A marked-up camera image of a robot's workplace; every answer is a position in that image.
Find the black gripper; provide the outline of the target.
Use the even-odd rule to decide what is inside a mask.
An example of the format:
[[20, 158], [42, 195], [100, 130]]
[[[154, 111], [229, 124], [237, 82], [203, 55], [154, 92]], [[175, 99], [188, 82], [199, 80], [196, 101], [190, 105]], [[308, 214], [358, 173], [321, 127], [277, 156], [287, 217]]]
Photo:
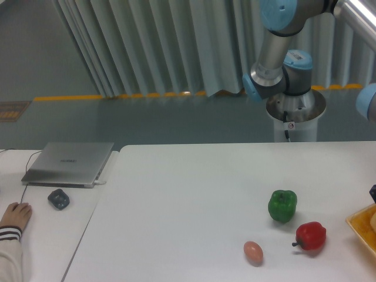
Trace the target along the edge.
[[372, 188], [369, 191], [370, 196], [372, 197], [374, 203], [376, 203], [376, 184], [372, 186]]

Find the forearm in striped sleeve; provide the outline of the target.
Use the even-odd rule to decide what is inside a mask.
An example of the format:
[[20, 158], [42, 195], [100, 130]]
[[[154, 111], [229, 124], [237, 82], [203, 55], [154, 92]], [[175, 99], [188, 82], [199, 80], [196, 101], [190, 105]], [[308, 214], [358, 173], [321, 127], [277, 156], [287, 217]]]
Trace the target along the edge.
[[19, 227], [1, 227], [1, 281], [23, 281], [21, 235]]

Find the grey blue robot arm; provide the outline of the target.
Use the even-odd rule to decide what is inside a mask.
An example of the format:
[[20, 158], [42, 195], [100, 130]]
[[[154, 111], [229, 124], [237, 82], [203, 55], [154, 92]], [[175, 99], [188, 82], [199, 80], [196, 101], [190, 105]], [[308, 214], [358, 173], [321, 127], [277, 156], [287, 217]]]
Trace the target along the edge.
[[243, 75], [245, 92], [266, 100], [274, 123], [275, 142], [315, 142], [326, 101], [312, 89], [313, 60], [308, 52], [291, 49], [293, 38], [308, 19], [331, 13], [375, 48], [375, 4], [371, 1], [262, 1], [261, 20], [267, 33], [250, 72]]

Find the person's hand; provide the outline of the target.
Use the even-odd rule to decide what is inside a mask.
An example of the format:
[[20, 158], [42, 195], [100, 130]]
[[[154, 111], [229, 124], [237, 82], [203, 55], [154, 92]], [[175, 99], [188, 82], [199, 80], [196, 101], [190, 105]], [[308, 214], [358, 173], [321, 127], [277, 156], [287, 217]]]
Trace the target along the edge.
[[1, 227], [14, 227], [24, 231], [32, 216], [29, 203], [11, 203], [1, 218]]

